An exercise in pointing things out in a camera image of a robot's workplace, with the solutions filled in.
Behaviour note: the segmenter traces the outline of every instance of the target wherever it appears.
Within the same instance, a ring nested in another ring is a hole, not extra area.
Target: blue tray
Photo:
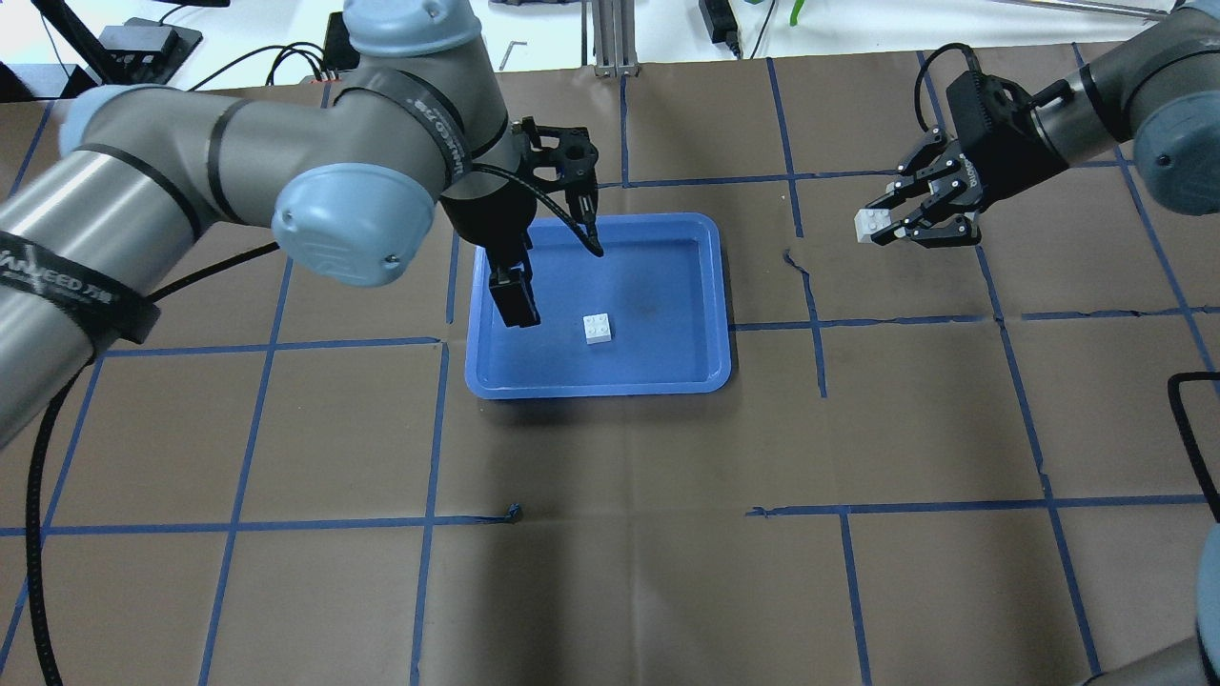
[[[542,323],[504,326],[475,255],[466,386],[479,398],[708,393],[728,381],[728,317],[720,232],[704,215],[598,220],[604,258],[562,222],[529,227]],[[588,344],[584,315],[610,315],[612,339]]]

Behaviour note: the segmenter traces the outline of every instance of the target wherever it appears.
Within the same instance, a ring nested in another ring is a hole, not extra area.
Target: light blue cap
[[[84,143],[84,132],[89,128],[93,117],[111,100],[143,88],[170,88],[156,83],[137,83],[135,85],[99,85],[90,88],[72,101],[63,126],[60,127],[60,156],[67,157],[68,153],[76,150]]]
[[[1211,18],[1220,22],[1220,0],[1191,0],[1183,7],[1198,10],[1211,15]]]
[[[288,255],[348,286],[403,276],[432,228],[436,199],[414,178],[377,165],[309,170],[276,199],[271,231]]]
[[[483,31],[468,0],[344,0],[351,46],[373,57],[418,57],[466,44]]]
[[[1203,543],[1197,596],[1199,642],[1211,666],[1220,668],[1220,524]]]
[[[1136,167],[1158,203],[1182,215],[1220,211],[1220,90],[1177,98],[1136,132]]]

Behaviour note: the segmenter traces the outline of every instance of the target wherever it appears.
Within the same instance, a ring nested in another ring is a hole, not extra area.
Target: robotic arm
[[[856,215],[861,243],[977,244],[978,214],[993,203],[1132,137],[1158,203],[1186,215],[1220,211],[1220,1],[1179,7],[1035,95],[983,73],[967,46],[939,51],[948,48],[970,63],[946,92],[958,138],[925,126],[898,178]]]
[[[527,228],[538,199],[559,209],[545,193],[600,254],[588,131],[510,121],[467,0],[348,0],[344,20],[362,59],[328,109],[155,85],[77,100],[63,159],[0,204],[0,447],[117,338],[143,342],[145,297],[216,221],[372,287],[401,276],[439,200],[486,248],[509,326],[539,323]]]

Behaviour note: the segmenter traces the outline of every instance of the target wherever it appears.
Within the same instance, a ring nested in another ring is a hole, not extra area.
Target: white floor
[[[769,0],[752,5],[731,0],[749,52]],[[1121,40],[1144,28],[1137,18],[1028,7],[994,0],[806,0],[799,23],[788,16],[797,0],[777,0],[759,55],[821,55],[936,48],[950,40],[976,46],[1036,45],[1065,42]],[[1115,0],[1168,9],[1172,0]],[[157,18],[173,5],[152,0],[68,0],[94,33],[128,17]],[[499,66],[510,42],[521,40],[506,71],[575,67],[581,63],[581,4],[508,6],[472,0],[483,22],[492,61]],[[189,7],[170,23],[204,32],[204,43],[171,85],[189,87],[233,57],[272,43],[321,43],[329,12],[343,0],[233,0],[227,9]],[[637,50],[640,62],[732,59],[708,40],[695,0],[636,0]],[[66,61],[76,54],[56,35]],[[211,88],[261,84],[272,54],[254,57],[211,82]],[[0,0],[0,61],[52,62],[55,55],[37,11],[27,0]],[[287,62],[279,83],[307,74],[304,62]]]

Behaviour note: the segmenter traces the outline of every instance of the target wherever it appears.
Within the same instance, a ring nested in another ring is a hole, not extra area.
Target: white block
[[[610,315],[584,316],[584,342],[589,345],[610,342]]]
[[[889,210],[860,210],[855,214],[855,239],[859,243],[872,243],[872,234],[893,222]]]

